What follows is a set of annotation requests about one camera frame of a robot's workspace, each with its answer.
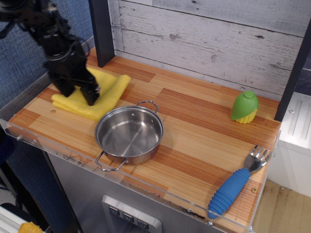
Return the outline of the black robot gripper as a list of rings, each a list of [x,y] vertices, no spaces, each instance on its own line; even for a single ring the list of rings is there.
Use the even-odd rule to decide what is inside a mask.
[[[44,67],[52,83],[65,97],[79,86],[88,105],[93,106],[99,98],[100,87],[86,68],[86,55],[79,41],[73,41],[67,52],[47,57]]]

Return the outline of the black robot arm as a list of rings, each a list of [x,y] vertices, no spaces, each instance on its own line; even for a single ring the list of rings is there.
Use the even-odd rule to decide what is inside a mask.
[[[86,69],[87,56],[82,47],[82,39],[70,33],[68,21],[49,0],[2,0],[0,20],[7,25],[0,37],[18,25],[43,48],[49,78],[57,89],[69,97],[80,90],[86,102],[92,106],[100,96],[100,86]]]

